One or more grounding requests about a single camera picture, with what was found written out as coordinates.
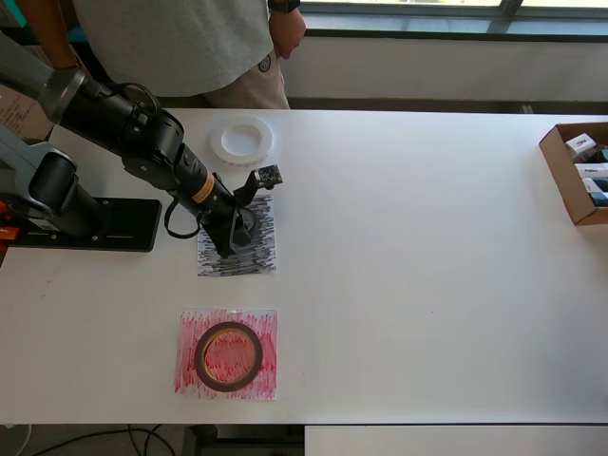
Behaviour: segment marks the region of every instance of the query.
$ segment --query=table surface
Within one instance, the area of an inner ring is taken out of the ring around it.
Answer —
[[[603,456],[608,427],[306,426],[306,456]]]
[[[175,110],[208,130],[244,111]],[[598,117],[250,112],[279,137],[275,275],[150,254],[9,249],[0,423],[608,422],[608,227],[576,228],[538,148]],[[56,128],[93,196],[169,198]],[[173,227],[192,218],[178,210]],[[274,402],[187,399],[181,310],[278,310]]]

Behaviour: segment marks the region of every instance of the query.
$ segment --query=black scribbled paper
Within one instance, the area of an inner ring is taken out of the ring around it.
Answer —
[[[273,196],[255,197],[247,207],[256,214],[258,229],[252,242],[244,247],[239,247],[236,255],[222,258],[218,255],[207,234],[200,231],[199,276],[227,277],[276,271]]]

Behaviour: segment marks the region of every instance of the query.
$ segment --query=black mounting plate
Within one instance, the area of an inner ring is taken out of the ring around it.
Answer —
[[[9,247],[41,249],[109,250],[115,252],[150,252],[154,247],[161,217],[161,202],[155,199],[96,198],[107,211],[108,224],[92,237],[70,237],[42,230],[33,223],[19,226],[16,240]]]

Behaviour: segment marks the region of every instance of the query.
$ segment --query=floor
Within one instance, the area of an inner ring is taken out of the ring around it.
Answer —
[[[150,425],[133,425],[134,428],[152,428]],[[100,432],[112,429],[124,429],[126,426],[115,425],[39,425],[34,426],[28,447],[22,456],[29,456],[37,451],[52,447],[66,440],[78,437],[89,432]],[[182,444],[185,426],[162,426],[158,429],[159,435],[164,438],[175,450],[177,455],[182,454]],[[14,456],[23,444],[28,427],[18,426],[7,429],[0,426],[0,456]],[[135,442],[143,453],[145,434],[134,434]],[[168,455],[168,451],[156,439],[151,439],[148,446],[148,455]],[[82,442],[74,443],[49,453],[50,456],[137,456],[128,434],[105,435]]]

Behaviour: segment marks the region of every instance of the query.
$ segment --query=black cable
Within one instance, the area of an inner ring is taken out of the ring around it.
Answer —
[[[179,204],[179,202],[180,202],[180,198],[177,195],[173,195],[173,201],[171,201],[171,204],[169,204],[169,207],[167,207],[167,210],[164,211],[164,229],[167,230],[167,233],[169,234],[169,236],[171,236],[173,238],[177,238],[177,239],[193,238],[200,231],[200,221],[202,218],[202,212],[199,212],[199,214],[197,215],[197,230],[193,231],[192,233],[188,233],[186,235],[181,235],[180,233],[171,231],[171,229],[169,228],[169,221],[171,220],[171,214],[173,214],[173,210],[176,208],[176,206]]]
[[[135,439],[133,438],[133,431],[131,430],[131,425],[126,425],[126,428],[129,431],[129,439],[131,439],[131,443],[133,444],[133,447],[135,448],[135,452],[137,453],[137,456],[142,456],[142,454],[140,453],[140,449],[137,448],[137,445],[135,444]]]
[[[160,428],[162,425],[155,425],[154,427],[152,427],[152,432],[154,432],[156,429]],[[148,434],[145,436],[145,442],[143,443],[143,456],[148,456],[148,442],[150,441],[150,435],[152,434]]]
[[[74,442],[78,442],[80,440],[88,439],[91,437],[100,437],[102,435],[111,435],[111,434],[124,434],[126,432],[145,432],[146,434],[148,434],[148,437],[152,435],[152,436],[156,437],[157,439],[159,439],[168,448],[168,450],[171,452],[171,456],[176,456],[175,450],[173,449],[173,447],[171,445],[169,445],[169,443],[166,440],[164,440],[159,434],[154,432],[154,430],[144,429],[141,427],[133,427],[133,428],[129,428],[129,429],[118,429],[118,430],[105,430],[103,432],[91,432],[90,434],[81,435],[80,437],[76,437],[75,439],[67,440],[61,444],[51,446],[47,449],[43,449],[42,451],[38,451],[37,453],[34,453],[31,456],[40,456],[42,454],[49,453],[54,449],[65,447],[67,445],[73,444]]]

